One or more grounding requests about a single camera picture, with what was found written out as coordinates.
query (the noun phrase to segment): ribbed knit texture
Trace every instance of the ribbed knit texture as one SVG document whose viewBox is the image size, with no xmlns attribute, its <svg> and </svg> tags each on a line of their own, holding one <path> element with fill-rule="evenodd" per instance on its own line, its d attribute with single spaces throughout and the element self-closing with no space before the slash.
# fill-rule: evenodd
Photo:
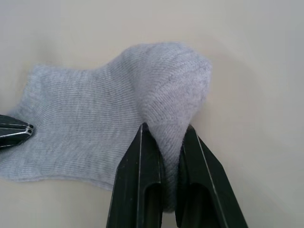
<svg viewBox="0 0 304 228">
<path fill-rule="evenodd" d="M 70 179 L 111 189 L 118 163 L 146 122 L 163 155 L 165 210 L 175 206 L 182 140 L 210 82 L 207 59 L 179 43 L 137 45 L 94 70 L 36 66 L 8 115 L 35 134 L 0 153 L 12 181 Z"/>
</svg>

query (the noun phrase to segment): gray sock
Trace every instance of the gray sock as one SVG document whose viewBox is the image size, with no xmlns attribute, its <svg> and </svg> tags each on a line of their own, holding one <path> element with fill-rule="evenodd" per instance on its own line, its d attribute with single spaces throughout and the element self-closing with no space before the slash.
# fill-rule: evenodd
<svg viewBox="0 0 304 228">
<path fill-rule="evenodd" d="M 36 66 L 9 113 L 36 132 L 0 153 L 0 176 L 111 189 L 118 163 L 146 122 L 164 158 L 164 206 L 172 211 L 182 140 L 206 97 L 210 72 L 203 56 L 169 42 L 128 48 L 95 70 Z"/>
</svg>

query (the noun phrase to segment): white surface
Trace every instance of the white surface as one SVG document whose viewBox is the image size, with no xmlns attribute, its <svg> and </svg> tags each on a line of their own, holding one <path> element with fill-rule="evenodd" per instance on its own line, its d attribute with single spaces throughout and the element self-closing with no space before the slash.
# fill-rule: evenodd
<svg viewBox="0 0 304 228">
<path fill-rule="evenodd" d="M 193 120 L 250 228 L 304 227 L 300 0 L 2 0 L 0 113 L 34 63 L 93 68 L 141 42 L 178 40 L 213 62 Z M 75 181 L 0 181 L 3 228 L 105 227 L 111 193 Z M 175 227 L 166 215 L 163 227 Z"/>
</svg>

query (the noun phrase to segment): black plastic jaw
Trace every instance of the black plastic jaw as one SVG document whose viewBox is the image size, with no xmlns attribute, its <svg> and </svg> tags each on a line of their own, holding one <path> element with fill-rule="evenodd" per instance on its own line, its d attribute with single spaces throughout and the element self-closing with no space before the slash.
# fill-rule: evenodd
<svg viewBox="0 0 304 228">
<path fill-rule="evenodd" d="M 27 140 L 33 131 L 33 125 L 6 115 L 0 115 L 0 149 L 19 145 Z"/>
<path fill-rule="evenodd" d="M 144 123 L 117 168 L 107 228 L 160 228 L 162 175 Z M 222 165 L 192 126 L 180 153 L 175 216 L 180 228 L 247 228 Z"/>
</svg>

